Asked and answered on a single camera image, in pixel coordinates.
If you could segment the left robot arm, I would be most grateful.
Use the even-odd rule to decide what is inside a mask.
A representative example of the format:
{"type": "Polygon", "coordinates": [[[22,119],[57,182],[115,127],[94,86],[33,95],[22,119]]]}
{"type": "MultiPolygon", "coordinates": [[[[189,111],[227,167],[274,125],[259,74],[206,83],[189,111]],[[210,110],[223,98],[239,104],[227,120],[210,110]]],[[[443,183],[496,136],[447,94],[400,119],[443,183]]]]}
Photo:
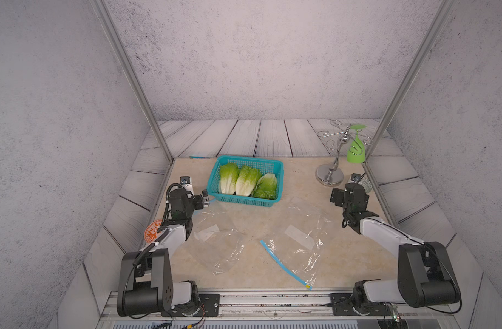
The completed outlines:
{"type": "Polygon", "coordinates": [[[195,195],[173,183],[166,193],[165,211],[156,238],[144,249],[127,253],[121,261],[117,312],[140,319],[151,313],[193,315],[200,308],[195,282],[173,282],[171,257],[190,237],[193,214],[209,206],[208,192],[195,195]]]}

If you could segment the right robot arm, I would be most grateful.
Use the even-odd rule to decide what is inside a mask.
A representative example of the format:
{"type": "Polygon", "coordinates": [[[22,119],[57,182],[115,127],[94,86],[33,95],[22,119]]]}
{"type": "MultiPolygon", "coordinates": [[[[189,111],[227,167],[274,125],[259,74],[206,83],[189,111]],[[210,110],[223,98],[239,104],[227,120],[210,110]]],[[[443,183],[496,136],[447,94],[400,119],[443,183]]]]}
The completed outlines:
{"type": "Polygon", "coordinates": [[[385,223],[367,209],[369,198],[363,186],[347,183],[344,189],[332,190],[330,202],[342,208],[343,228],[370,238],[396,257],[398,274],[395,280],[356,282],[347,299],[352,308],[366,314],[377,304],[406,304],[432,311],[439,305],[461,304],[461,289],[446,247],[385,223]]]}

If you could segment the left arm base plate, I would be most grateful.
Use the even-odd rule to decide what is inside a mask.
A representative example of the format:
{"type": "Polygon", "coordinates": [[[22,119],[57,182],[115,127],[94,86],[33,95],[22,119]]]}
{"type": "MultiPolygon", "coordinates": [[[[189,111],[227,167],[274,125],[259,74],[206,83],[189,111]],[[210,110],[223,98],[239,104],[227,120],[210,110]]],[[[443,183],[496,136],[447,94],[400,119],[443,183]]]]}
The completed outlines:
{"type": "Polygon", "coordinates": [[[221,296],[217,293],[200,293],[197,302],[180,304],[171,308],[169,312],[163,311],[163,317],[176,318],[198,318],[218,317],[221,296]]]}

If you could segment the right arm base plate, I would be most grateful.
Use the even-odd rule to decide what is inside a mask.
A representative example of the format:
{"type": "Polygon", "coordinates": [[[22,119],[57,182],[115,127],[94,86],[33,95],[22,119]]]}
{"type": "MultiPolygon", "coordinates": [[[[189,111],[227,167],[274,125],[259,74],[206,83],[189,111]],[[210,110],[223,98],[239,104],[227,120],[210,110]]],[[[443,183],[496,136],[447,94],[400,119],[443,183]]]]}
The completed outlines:
{"type": "Polygon", "coordinates": [[[389,317],[392,314],[384,303],[365,301],[347,293],[331,293],[327,306],[332,308],[334,316],[389,317]]]}

